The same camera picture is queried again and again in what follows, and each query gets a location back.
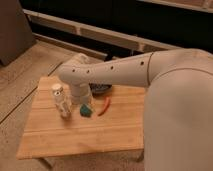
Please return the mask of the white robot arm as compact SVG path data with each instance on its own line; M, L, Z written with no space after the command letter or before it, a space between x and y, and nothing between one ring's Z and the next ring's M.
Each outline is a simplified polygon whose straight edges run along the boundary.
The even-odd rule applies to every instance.
M145 171L213 171L213 54L200 49L155 51L90 64L77 54L59 78L71 98L89 98L89 85L146 87Z

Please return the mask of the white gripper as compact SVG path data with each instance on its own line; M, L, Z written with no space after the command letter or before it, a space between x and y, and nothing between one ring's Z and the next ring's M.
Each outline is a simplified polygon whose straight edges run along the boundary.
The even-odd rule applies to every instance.
M88 84L70 85L70 98L73 104L88 104L91 102L91 90Z

